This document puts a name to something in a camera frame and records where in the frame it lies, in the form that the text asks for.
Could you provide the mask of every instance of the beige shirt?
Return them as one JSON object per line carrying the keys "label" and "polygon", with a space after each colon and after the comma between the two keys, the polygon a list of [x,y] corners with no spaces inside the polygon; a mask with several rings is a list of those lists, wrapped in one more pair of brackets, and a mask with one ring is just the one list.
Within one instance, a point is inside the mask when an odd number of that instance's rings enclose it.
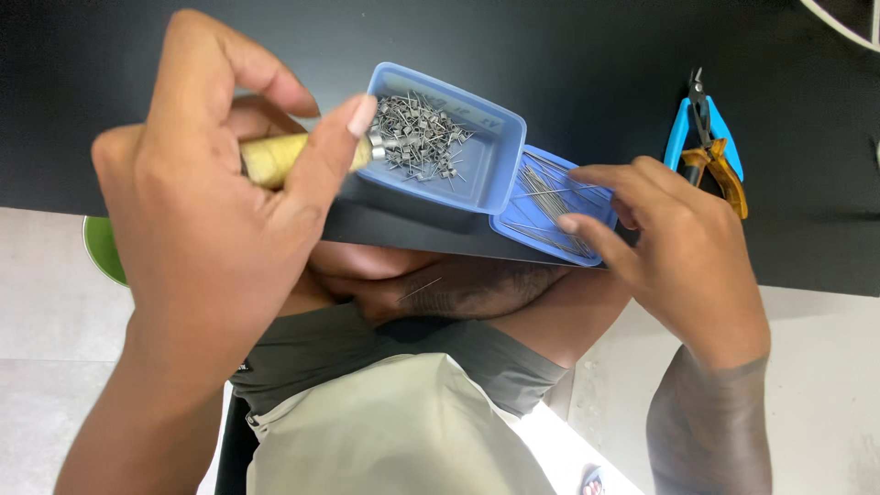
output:
{"label": "beige shirt", "polygon": [[516,417],[446,354],[385,359],[254,419],[250,495],[554,493]]}

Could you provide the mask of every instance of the fingernail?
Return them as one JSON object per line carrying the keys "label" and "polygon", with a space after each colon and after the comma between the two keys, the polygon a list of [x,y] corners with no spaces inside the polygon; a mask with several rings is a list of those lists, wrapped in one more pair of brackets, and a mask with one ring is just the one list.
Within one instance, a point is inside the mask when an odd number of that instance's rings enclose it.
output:
{"label": "fingernail", "polygon": [[361,102],[357,104],[357,110],[352,115],[351,121],[348,123],[348,132],[355,137],[360,137],[367,131],[376,115],[376,97],[364,94],[361,95]]}
{"label": "fingernail", "polygon": [[568,215],[560,215],[559,217],[556,217],[556,225],[558,225],[564,233],[577,232],[577,222]]}

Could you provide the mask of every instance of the green bowl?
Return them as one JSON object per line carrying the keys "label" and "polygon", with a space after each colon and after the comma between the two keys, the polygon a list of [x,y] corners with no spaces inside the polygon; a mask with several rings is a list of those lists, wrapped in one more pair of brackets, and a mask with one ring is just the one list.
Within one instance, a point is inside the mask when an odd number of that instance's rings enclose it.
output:
{"label": "green bowl", "polygon": [[110,219],[86,217],[83,222],[83,241],[85,250],[98,270],[115,283],[128,287],[125,271],[119,261],[119,251],[116,250]]}

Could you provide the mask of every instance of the hand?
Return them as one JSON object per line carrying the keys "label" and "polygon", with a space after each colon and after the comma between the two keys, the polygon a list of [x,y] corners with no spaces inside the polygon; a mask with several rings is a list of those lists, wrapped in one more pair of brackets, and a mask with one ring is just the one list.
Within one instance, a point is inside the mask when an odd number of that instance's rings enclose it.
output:
{"label": "hand", "polygon": [[[233,102],[236,86],[261,97]],[[238,141],[302,130],[286,114],[318,106],[254,41],[175,14],[147,122],[92,147],[136,307],[121,360],[212,386],[232,375],[302,273],[375,112],[371,96],[346,101],[312,132],[284,190],[255,187]]]}
{"label": "hand", "polygon": [[578,214],[561,216],[559,226],[595,248],[701,365],[729,369],[769,352],[743,227],[723,199],[648,157],[628,166],[584,166],[569,175],[613,188],[620,221],[641,230],[641,237],[630,248],[606,225]]}

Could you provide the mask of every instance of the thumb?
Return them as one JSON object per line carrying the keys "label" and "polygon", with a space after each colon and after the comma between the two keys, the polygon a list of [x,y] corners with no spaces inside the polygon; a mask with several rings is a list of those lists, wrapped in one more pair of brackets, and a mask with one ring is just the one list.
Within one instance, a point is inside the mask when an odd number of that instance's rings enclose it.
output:
{"label": "thumb", "polygon": [[556,222],[562,231],[580,237],[595,249],[602,260],[625,281],[635,280],[638,255],[607,225],[580,213],[560,215]]}
{"label": "thumb", "polygon": [[327,114],[284,181],[280,208],[287,213],[308,208],[323,218],[345,179],[355,148],[376,114],[376,97],[358,94]]}

